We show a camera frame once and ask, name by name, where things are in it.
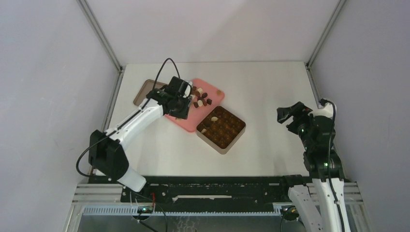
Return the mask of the gold chocolate box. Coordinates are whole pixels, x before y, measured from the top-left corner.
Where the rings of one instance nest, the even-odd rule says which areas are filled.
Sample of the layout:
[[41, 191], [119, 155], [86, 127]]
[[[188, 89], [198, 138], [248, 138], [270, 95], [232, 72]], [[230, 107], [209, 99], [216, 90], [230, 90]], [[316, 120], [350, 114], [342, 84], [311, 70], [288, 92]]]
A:
[[222, 106], [215, 107], [196, 127], [196, 134], [218, 153], [225, 155], [246, 130], [246, 123]]

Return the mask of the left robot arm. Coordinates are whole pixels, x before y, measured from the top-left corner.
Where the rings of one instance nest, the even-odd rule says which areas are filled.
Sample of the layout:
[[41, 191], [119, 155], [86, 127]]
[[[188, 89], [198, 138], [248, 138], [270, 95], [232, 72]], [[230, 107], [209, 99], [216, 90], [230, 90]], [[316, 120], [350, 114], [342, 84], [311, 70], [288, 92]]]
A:
[[169, 84], [153, 88], [137, 110], [122, 122], [104, 132], [96, 130], [91, 134], [89, 164], [108, 178], [131, 189], [137, 200], [148, 200], [151, 188], [146, 185], [146, 179], [130, 166], [126, 150], [139, 133], [162, 116], [187, 119], [192, 90], [191, 81], [175, 76]]

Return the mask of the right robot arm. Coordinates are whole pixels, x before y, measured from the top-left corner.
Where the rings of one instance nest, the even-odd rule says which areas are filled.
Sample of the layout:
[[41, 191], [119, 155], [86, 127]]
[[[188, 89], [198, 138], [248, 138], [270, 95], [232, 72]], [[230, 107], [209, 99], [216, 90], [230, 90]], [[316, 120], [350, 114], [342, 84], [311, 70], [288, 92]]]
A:
[[282, 210], [284, 220], [301, 219], [308, 232], [351, 231], [345, 206], [345, 176], [341, 159], [334, 149], [337, 108], [327, 99], [313, 110], [302, 102], [277, 108], [277, 122], [298, 135], [304, 147], [304, 166], [317, 193], [319, 206], [313, 203], [306, 184], [288, 182], [279, 188], [280, 197], [292, 206]]

